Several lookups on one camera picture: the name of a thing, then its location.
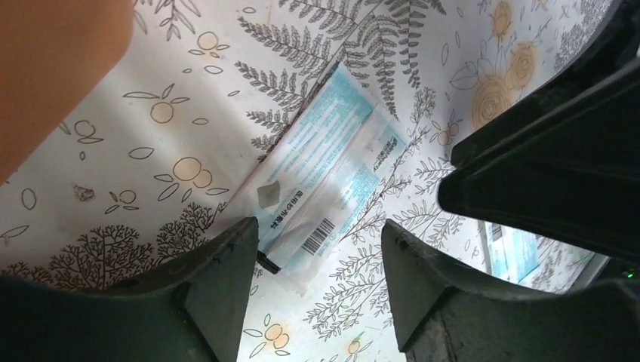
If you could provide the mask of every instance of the floral wallpaper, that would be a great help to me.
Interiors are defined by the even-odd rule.
[[[307,293],[256,266],[238,360],[405,360],[385,220],[486,271],[476,220],[435,200],[451,148],[562,70],[608,4],[134,0],[128,54],[0,188],[0,270],[103,289],[202,245],[341,62],[408,147]],[[556,293],[592,255],[546,238],[538,252],[523,284]]]

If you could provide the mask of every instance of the barcode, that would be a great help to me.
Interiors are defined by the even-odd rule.
[[[306,239],[302,248],[307,253],[315,255],[315,253],[318,252],[318,249],[320,249],[320,246],[322,246],[322,243],[327,240],[327,237],[335,227],[336,226],[331,221],[323,219],[322,222],[320,222],[320,226],[318,226],[318,228]]]
[[[491,224],[491,240],[498,241],[502,238],[502,227],[498,224]]]

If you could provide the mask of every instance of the plastic package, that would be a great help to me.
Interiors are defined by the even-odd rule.
[[[492,222],[484,224],[491,275],[519,284],[538,267],[537,236]]]
[[[389,119],[383,103],[337,67],[224,210],[229,224],[258,218],[261,263],[298,293],[404,151]]]

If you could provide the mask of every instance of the small stain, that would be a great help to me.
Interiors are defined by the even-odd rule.
[[[89,202],[96,198],[96,193],[94,192],[94,190],[87,189],[78,185],[73,186],[73,193],[75,194],[75,198],[77,198],[80,202]]]

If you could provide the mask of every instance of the dark green plastic part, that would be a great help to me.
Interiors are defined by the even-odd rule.
[[[2,360],[235,362],[256,252],[245,219],[102,292],[0,277]]]

